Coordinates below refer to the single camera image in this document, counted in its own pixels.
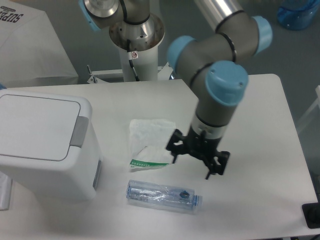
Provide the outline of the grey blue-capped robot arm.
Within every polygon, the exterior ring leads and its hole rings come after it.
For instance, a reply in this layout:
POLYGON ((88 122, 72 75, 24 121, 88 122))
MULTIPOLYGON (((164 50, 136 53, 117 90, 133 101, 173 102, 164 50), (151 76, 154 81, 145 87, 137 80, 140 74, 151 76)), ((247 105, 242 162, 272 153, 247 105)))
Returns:
MULTIPOLYGON (((175 130, 166 149, 174 158, 188 154, 203 161, 209 175, 222 175, 230 153, 217 147, 249 81, 239 62, 268 48, 273 32, 265 18, 248 16, 236 0, 198 0, 196 5, 214 35, 202 41, 180 36, 167 50, 169 66, 197 96, 198 104, 187 135, 175 130)), ((158 77, 157 56, 142 56, 156 49, 165 33, 148 0, 81 0, 79 6, 94 30, 109 29, 123 53, 125 81, 158 77)))

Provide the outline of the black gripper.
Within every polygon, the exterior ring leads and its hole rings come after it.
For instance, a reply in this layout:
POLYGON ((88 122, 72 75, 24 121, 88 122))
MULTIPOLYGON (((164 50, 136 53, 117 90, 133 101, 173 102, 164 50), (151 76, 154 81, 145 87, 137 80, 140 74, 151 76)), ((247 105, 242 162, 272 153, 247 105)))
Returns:
POLYGON ((178 155, 190 154, 199 160, 204 158, 204 164, 208 168, 206 180, 211 175, 218 174, 222 176, 227 166, 230 152, 217 151, 221 138, 209 139, 206 136, 207 132, 203 131, 203 133, 198 134, 192 127, 189 128, 187 136, 184 136, 179 129, 175 129, 165 148, 173 156, 172 164, 176 162, 178 155))

